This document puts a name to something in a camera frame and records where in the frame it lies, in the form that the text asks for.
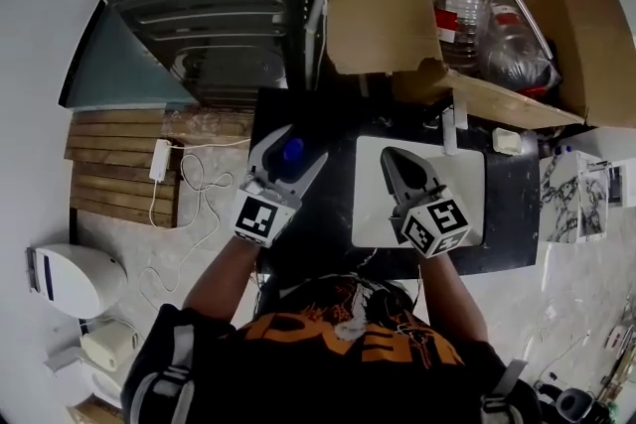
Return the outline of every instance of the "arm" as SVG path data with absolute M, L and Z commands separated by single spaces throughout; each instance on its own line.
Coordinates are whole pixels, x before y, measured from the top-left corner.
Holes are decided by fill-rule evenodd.
M 484 317 L 448 253 L 422 258 L 419 267 L 430 324 L 450 340 L 488 342 Z
M 259 251 L 257 245 L 233 237 L 190 290 L 184 309 L 190 308 L 204 316 L 230 322 Z

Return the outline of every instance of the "power strip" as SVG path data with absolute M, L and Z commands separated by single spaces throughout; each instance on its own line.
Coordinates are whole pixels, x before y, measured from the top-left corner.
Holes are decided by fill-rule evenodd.
M 168 140 L 157 140 L 155 143 L 155 153 L 152 156 L 150 165 L 150 179 L 155 182 L 163 182 L 166 178 L 168 161 L 170 161 L 170 150 L 172 144 Z

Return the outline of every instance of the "sticker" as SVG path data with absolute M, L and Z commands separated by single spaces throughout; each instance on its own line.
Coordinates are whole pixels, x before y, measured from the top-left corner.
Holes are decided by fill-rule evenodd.
M 247 197 L 238 215 L 237 228 L 244 229 L 261 237 L 268 237 L 278 208 Z
M 435 240 L 435 237 L 413 216 L 408 220 L 403 234 L 410 240 L 413 247 L 422 253 L 425 253 L 430 248 L 433 240 Z
M 457 13 L 435 8 L 435 25 L 437 26 L 437 38 L 444 43 L 455 42 L 457 30 Z
M 475 0 L 446 0 L 446 11 L 451 13 L 465 13 Z
M 454 249 L 464 239 L 465 234 L 466 234 L 466 231 L 464 230 L 464 231 L 459 231 L 457 233 L 453 233 L 452 235 L 442 238 L 437 244 L 437 247 L 435 247 L 435 250 L 432 253 L 430 253 L 430 255 L 434 256 L 435 254 L 443 253 L 446 251 L 450 251 L 451 249 Z
M 427 208 L 441 233 L 449 233 L 468 225 L 455 200 L 447 200 Z
M 499 25 L 523 25 L 524 20 L 519 11 L 512 6 L 496 6 L 492 7 L 493 15 Z

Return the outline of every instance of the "bottle cap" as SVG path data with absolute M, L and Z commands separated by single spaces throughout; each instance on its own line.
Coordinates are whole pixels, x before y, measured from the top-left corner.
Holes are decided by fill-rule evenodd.
M 302 158 L 304 148 L 305 144 L 300 138 L 292 138 L 285 145 L 282 158 L 289 163 L 295 163 Z

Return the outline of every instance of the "black countertop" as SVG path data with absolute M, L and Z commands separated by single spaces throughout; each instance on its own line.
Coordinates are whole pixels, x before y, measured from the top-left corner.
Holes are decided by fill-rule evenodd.
M 442 145 L 441 128 L 423 127 L 421 105 L 376 102 L 320 92 L 262 89 L 258 97 L 251 145 L 268 133 L 294 124 L 306 138 L 325 144 L 329 159 L 303 198 L 303 207 L 271 248 L 264 249 L 261 269 L 297 279 L 336 270 L 352 270 L 364 260 L 372 277 L 417 277 L 413 249 L 358 248 L 351 242 L 356 140 L 361 135 Z M 459 148 L 478 150 L 485 161 L 485 214 L 482 245 L 459 247 L 451 258 L 460 274 L 493 272 L 533 265 L 539 232 L 539 156 L 536 135 L 521 132 L 524 153 L 493 151 L 497 124 L 469 116 L 469 129 L 457 131 Z

